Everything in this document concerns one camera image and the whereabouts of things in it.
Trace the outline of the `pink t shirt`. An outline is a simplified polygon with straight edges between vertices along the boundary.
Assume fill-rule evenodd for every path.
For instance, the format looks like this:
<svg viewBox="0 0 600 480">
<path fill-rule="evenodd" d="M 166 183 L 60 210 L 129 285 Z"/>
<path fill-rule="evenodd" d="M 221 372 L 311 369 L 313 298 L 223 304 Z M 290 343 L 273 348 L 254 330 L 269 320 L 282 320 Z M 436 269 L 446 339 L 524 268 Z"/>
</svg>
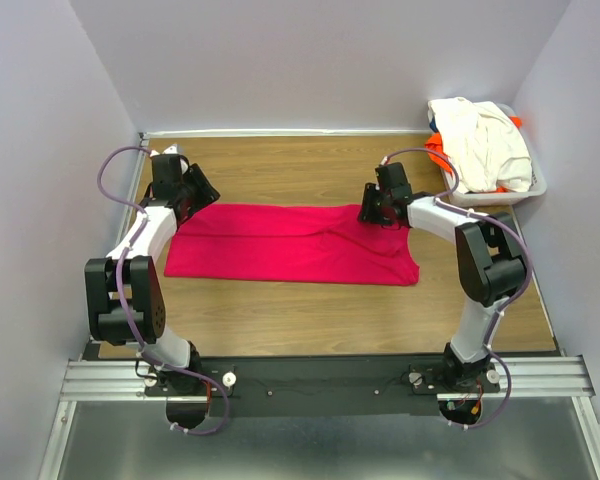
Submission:
<svg viewBox="0 0 600 480">
<path fill-rule="evenodd" d="M 361 223 L 355 205 L 212 205 L 170 243 L 176 278 L 411 286 L 419 267 L 406 229 Z"/>
</svg>

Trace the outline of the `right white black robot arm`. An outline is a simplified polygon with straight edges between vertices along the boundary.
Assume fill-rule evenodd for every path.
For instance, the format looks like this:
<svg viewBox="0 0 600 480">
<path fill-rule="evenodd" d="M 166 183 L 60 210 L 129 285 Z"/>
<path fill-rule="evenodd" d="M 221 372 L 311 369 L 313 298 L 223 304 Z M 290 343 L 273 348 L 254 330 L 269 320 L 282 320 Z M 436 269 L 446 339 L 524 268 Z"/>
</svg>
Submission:
<svg viewBox="0 0 600 480">
<path fill-rule="evenodd" d="M 424 230 L 455 246 L 465 294 L 458 329 L 439 363 L 415 364 L 412 372 L 436 387 L 463 391 L 486 374 L 501 317 L 530 283 L 526 247 L 506 212 L 476 213 L 415 193 L 399 163 L 380 165 L 375 175 L 364 187 L 360 222 Z"/>
</svg>

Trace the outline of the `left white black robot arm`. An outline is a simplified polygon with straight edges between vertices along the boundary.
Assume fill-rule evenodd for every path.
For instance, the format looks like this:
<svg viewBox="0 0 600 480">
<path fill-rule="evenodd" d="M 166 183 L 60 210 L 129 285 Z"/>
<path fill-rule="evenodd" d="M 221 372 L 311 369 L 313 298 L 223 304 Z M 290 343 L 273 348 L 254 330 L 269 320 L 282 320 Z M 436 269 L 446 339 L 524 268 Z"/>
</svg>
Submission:
<svg viewBox="0 0 600 480">
<path fill-rule="evenodd" d="M 135 221 L 113 250 L 85 265 L 89 330 L 98 341 L 135 348 L 136 357 L 152 367 L 151 380 L 166 380 L 181 395 L 201 384 L 212 392 L 217 383 L 202 374 L 196 347 L 167 326 L 156 262 L 182 225 L 220 194 L 176 145 L 162 152 L 138 150 L 148 155 L 152 169 L 139 203 L 109 193 L 104 168 L 97 174 L 100 192 L 133 209 Z"/>
</svg>

